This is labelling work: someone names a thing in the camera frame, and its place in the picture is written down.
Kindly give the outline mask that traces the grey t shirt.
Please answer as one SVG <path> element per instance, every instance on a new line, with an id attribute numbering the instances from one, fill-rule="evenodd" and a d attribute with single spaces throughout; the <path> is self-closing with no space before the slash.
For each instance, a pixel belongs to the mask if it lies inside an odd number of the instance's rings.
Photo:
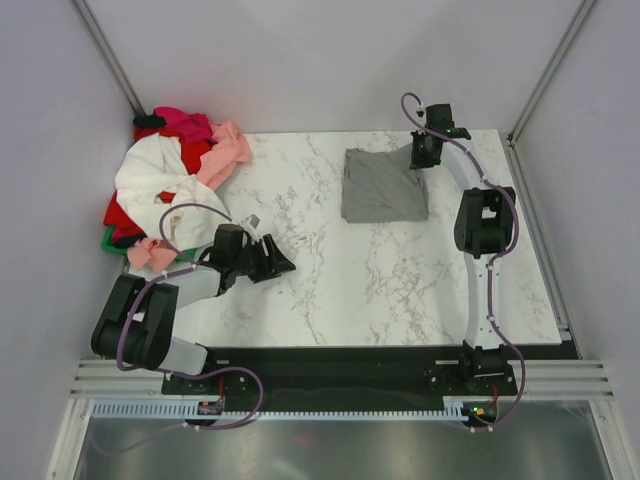
<path id="1" fill-rule="evenodd" d="M 411 153 L 410 145 L 390 152 L 346 150 L 342 218 L 350 224 L 427 220 L 427 187 L 411 168 Z"/>

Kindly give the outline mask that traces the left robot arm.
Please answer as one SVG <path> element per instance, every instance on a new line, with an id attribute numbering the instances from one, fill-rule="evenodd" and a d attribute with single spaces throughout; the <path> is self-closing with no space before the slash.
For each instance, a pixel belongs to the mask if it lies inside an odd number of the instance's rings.
<path id="1" fill-rule="evenodd" d="M 256 284 L 295 270 L 271 235 L 253 239 L 246 228 L 224 224 L 193 266 L 150 280 L 120 275 L 93 331 L 92 352 L 124 371 L 185 374 L 196 392 L 211 392 L 220 371 L 206 360 L 206 347 L 174 335 L 178 309 L 225 294 L 239 277 Z"/>

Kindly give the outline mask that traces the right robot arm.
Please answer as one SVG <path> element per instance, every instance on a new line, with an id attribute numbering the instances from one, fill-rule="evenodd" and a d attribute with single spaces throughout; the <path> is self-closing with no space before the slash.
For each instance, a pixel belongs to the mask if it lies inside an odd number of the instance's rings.
<path id="1" fill-rule="evenodd" d="M 469 309 L 457 377 L 465 391 L 477 394 L 507 371 L 497 293 L 501 260 L 519 236 L 516 195 L 491 180 L 470 133 L 455 126 L 450 105 L 420 104 L 416 115 L 410 167 L 446 168 L 462 194 L 453 237 L 465 261 Z"/>

